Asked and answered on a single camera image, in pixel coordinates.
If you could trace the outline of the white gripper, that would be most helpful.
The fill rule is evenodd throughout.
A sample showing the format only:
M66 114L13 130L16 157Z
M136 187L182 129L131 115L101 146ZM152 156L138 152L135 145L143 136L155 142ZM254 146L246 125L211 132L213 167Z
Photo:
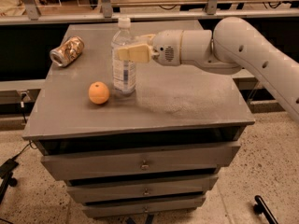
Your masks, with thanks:
M182 30L165 30L157 35L139 35L135 40L137 43L143 44L118 48L117 57L120 61L148 63L151 60L152 45L153 60L156 63L164 66L179 66L182 34Z

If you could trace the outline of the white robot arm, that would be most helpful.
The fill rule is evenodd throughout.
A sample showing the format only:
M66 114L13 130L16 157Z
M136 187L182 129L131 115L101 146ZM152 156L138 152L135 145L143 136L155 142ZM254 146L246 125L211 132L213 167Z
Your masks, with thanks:
M193 65L213 74L248 70L299 121L299 63L275 48L248 22L228 17L214 30L164 30L114 49L120 61Z

